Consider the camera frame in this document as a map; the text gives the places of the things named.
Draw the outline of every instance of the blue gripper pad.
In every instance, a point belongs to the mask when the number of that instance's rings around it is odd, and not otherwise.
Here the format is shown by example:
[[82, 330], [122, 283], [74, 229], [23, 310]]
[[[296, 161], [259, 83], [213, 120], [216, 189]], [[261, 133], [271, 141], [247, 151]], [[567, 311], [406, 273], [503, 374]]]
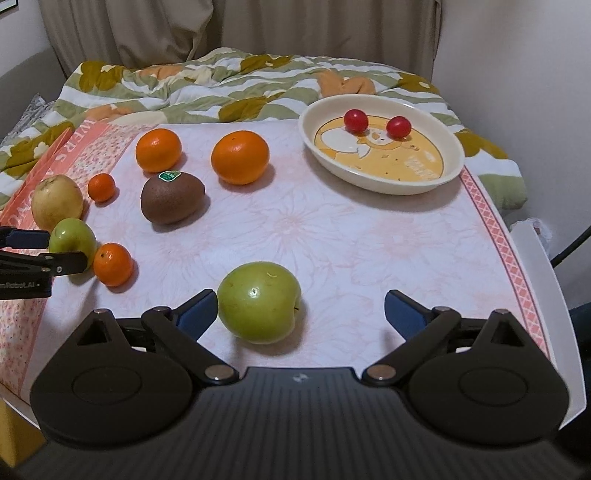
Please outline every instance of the blue gripper pad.
[[428, 312], [429, 310], [395, 290], [386, 294], [384, 300], [386, 320], [405, 340], [411, 339], [427, 326]]
[[45, 230], [13, 230], [6, 237], [6, 245], [0, 247], [37, 249], [47, 248], [50, 233]]
[[178, 314], [176, 326], [193, 340], [199, 337], [211, 326], [217, 318], [217, 295], [210, 290], [203, 297], [197, 296], [175, 310]]

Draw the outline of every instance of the orange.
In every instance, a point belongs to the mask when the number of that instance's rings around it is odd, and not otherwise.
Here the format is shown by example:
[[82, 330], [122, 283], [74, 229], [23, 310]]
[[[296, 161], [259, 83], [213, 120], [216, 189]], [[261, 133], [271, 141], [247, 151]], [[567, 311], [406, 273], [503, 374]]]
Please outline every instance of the orange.
[[88, 182], [88, 196], [95, 202], [106, 202], [115, 194], [115, 181], [108, 173], [99, 173]]
[[233, 132], [213, 147], [214, 171], [222, 180], [234, 185], [246, 185], [257, 180], [268, 163], [269, 145], [254, 132]]
[[107, 287], [119, 287], [134, 273], [134, 261], [123, 245], [104, 244], [99, 247], [92, 264], [96, 277]]
[[159, 173], [170, 170], [183, 153], [178, 135], [165, 128], [146, 133], [135, 146], [135, 159], [142, 170]]

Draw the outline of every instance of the black cable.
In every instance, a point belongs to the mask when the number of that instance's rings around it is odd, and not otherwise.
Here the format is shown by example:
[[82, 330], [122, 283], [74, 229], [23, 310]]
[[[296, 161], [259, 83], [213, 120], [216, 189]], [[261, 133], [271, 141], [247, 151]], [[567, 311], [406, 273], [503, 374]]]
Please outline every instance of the black cable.
[[566, 247], [564, 250], [562, 250], [558, 255], [556, 255], [551, 260], [550, 265], [552, 265], [552, 268], [555, 268], [557, 265], [562, 263], [562, 260], [564, 260], [572, 252], [574, 252], [576, 249], [578, 249], [578, 247], [583, 245], [585, 240], [587, 240], [590, 236], [591, 236], [591, 225], [589, 225], [589, 227], [583, 233], [581, 233], [573, 243], [571, 243], [568, 247]]

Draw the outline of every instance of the metal screw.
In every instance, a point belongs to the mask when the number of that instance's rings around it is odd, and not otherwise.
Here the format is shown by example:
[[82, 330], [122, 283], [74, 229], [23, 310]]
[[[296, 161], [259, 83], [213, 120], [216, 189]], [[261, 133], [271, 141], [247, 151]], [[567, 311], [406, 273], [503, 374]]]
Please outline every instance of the metal screw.
[[372, 365], [367, 372], [374, 380], [390, 380], [396, 376], [396, 369], [384, 364]]
[[234, 375], [234, 369], [229, 365], [210, 365], [205, 369], [205, 375], [211, 380], [227, 380]]

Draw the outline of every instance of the gray pillow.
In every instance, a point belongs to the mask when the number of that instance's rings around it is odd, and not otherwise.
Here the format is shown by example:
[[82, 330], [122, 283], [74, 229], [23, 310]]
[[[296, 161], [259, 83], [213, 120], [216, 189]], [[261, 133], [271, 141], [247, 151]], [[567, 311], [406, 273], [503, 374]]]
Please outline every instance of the gray pillow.
[[43, 116], [51, 110], [55, 102], [46, 103], [41, 95], [38, 93], [33, 97], [29, 106], [25, 109], [21, 119], [17, 122], [12, 130], [0, 143], [0, 147], [7, 145], [12, 139], [18, 137], [27, 128], [33, 125], [35, 122], [43, 118]]

